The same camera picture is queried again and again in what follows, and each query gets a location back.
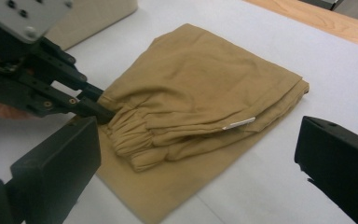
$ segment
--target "white table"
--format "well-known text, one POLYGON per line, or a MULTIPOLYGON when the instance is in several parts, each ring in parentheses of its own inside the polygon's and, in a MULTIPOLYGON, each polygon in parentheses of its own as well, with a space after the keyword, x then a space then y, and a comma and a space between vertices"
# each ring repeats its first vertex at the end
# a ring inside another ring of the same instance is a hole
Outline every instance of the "white table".
MULTIPOLYGON (((192 23, 301 75, 310 93, 222 175, 163 223, 353 223, 294 163, 303 116, 358 133, 358 46, 240 0, 139 0, 128 18, 68 50, 89 82, 105 89, 153 38, 192 23)), ((72 115, 0 119, 0 178, 72 115)), ((65 224, 141 223, 93 177, 65 224)))

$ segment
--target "small label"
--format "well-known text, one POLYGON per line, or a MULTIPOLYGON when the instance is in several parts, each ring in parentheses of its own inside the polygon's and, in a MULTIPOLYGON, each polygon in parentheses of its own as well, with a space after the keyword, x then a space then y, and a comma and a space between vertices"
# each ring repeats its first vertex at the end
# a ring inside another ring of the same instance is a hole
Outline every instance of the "small label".
POLYGON ((230 125, 228 125, 226 127, 223 127, 223 130, 232 129, 232 128, 235 128, 235 127, 238 127, 238 126, 241 126, 241 125, 244 125, 244 124, 252 123, 253 121, 255 121, 255 118, 246 119, 246 120, 243 120, 243 121, 238 121, 238 122, 235 122, 235 123, 231 123, 230 125))

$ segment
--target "cloth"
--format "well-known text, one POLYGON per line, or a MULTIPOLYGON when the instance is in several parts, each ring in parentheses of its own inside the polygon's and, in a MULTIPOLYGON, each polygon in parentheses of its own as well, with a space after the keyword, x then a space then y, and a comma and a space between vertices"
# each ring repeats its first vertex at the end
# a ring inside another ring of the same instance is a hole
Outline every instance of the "cloth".
POLYGON ((183 25, 155 39, 100 98, 117 113, 99 128, 98 175, 142 221, 160 222, 308 90, 297 74, 183 25))

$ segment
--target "screw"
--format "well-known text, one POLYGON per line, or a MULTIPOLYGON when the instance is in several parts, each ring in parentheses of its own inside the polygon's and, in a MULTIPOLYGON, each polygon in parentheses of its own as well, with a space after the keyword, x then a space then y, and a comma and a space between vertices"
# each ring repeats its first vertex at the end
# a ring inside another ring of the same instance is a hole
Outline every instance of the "screw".
POLYGON ((77 103, 77 100, 75 100, 74 98, 69 99, 69 104, 74 105, 76 103, 77 103))
POLYGON ((43 103, 43 106, 44 106, 44 107, 51 107, 52 105, 53 105, 53 103, 50 102, 50 101, 45 101, 45 102, 43 103))
POLYGON ((16 8, 16 3, 13 0, 7 1, 7 6, 11 8, 16 8))
POLYGON ((25 27, 25 34, 28 37, 34 39, 34 38, 36 38, 36 29, 32 26, 27 26, 27 27, 25 27))
POLYGON ((23 18, 28 18, 28 12, 25 11, 24 9, 20 10, 20 15, 23 17, 23 18))
POLYGON ((87 77, 84 76, 84 75, 81 75, 81 76, 80 76, 80 80, 82 80, 82 81, 87 81, 87 77))
POLYGON ((76 59, 74 57, 68 57, 68 62, 69 63, 75 63, 76 59))

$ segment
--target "fabric fold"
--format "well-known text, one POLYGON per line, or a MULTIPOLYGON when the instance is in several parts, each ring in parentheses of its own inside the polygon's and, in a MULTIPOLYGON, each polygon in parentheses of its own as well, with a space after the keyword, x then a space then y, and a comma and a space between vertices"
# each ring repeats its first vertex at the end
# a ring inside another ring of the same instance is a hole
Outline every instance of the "fabric fold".
POLYGON ((217 35, 186 24, 156 38, 103 93, 100 104, 117 112, 106 129, 112 150, 134 170, 143 171, 152 164, 218 149, 222 144, 211 145, 209 150, 182 146, 197 142, 193 138, 204 134, 225 135, 224 127, 241 120, 259 122, 260 114, 301 80, 217 35))
POLYGON ((299 75, 185 24, 156 38, 100 98, 116 115, 99 127, 98 176, 144 223, 159 223, 308 91, 299 75))

